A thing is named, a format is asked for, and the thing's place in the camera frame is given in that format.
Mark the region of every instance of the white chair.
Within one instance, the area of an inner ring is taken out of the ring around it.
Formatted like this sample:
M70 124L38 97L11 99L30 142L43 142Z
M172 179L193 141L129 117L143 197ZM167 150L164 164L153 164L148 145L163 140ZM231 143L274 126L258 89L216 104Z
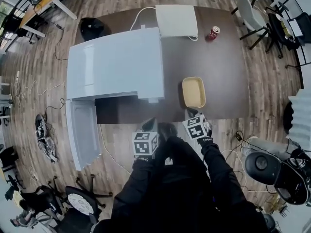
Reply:
M256 0L252 0L251 3L249 0L238 0L238 7L231 12L233 15L237 10L239 10L244 24L250 31L248 34L242 36L240 40L243 40L253 34L257 34L259 36L258 40L249 48L250 50L252 50L254 46L256 46L264 37L268 37L269 32L267 24L260 14L260 11L253 9L255 1Z

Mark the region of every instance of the beige container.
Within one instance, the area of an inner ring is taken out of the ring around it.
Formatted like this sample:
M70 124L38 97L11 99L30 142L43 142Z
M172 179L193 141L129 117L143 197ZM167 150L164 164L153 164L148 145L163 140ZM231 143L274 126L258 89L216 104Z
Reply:
M183 94L187 107L202 108L206 103L203 80L200 77L188 77L183 80Z

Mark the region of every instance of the wooden floor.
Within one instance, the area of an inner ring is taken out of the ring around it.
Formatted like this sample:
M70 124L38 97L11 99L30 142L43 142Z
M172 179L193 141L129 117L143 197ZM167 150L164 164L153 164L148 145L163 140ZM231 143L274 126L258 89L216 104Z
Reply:
M156 4L188 4L233 10L237 0L65 0L63 3L77 16L76 21L64 14L58 8L51 9L45 15L51 21L65 28L64 37L57 47L58 58L67 58L69 47L74 44L75 35L78 30L79 20L83 17L100 17L109 13L154 6ZM270 4L270 0L259 0L256 5L263 9ZM234 15L236 30L239 36L246 33L238 15ZM53 24L41 28L46 37L40 39L33 45L28 44L26 38L20 38L13 44L2 62L0 73L3 82L11 83L11 93L15 94L13 84L16 73L19 70L21 87L30 87L34 80L39 83L39 93L47 88L52 88L60 83L66 84L67 61L58 61L54 57L55 45L61 37L61 31ZM269 54L265 53L266 40L260 42L252 51L248 46L254 42L251 38L240 42L245 58L247 82L249 88L250 115L247 118L213 120L213 137L219 145L220 150L232 149L237 146L234 134L237 130L244 133L244 138L256 135L263 139L276 142L286 142L285 133L282 128L282 112L288 102L288 96L296 95L300 88L298 72L295 69L285 69L286 64L295 64L293 52L285 48L284 58L278 59L276 48L272 48ZM75 177L79 176L85 185L89 185L90 174L96 175L94 190L96 193L112 191L114 194L121 191L127 181L129 174L115 164L103 147L103 154L91 166L83 171L75 171L73 159L69 146L65 108L54 110L49 108L48 122L54 127L52 135L57 146L59 162L51 164L39 151L36 136L34 134L35 116L43 114L47 106L61 106L60 98L66 99L66 89L62 86L47 91L43 96L37 94L36 84L31 92L27 92L21 99L19 107L15 102L11 109L12 119L8 127L4 128L6 146L14 146L20 156L18 168L28 191L33 191L40 183L30 180L29 167L33 167L41 183L54 175L58 177L57 184L61 190L66 185L74 186ZM177 124L179 135L187 139L185 131L180 123ZM112 156L131 171L133 163L133 152L131 149L131 133L136 125L101 125L105 146ZM199 152L195 142L191 142ZM228 162L234 170L242 171L239 160L232 154ZM248 178L245 190L264 191L265 186ZM247 198L259 205L270 198L266 192L245 192ZM108 218L111 214L112 199L105 199L107 208L101 218Z

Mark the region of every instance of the red soda can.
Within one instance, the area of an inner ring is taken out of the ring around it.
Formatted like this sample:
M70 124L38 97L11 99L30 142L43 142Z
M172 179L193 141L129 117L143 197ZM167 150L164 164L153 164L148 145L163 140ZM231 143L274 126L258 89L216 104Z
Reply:
M216 39L217 35L220 33L220 28L218 28L217 26L212 27L212 29L210 30L210 33L208 34L208 37L211 40Z

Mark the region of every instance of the can lid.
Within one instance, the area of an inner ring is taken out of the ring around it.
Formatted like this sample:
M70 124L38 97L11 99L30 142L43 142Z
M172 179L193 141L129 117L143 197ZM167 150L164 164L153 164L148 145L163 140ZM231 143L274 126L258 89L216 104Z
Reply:
M214 26L214 27L213 27L213 31L214 31L215 33L219 33L219 32L220 32L220 28L217 27L217 26Z

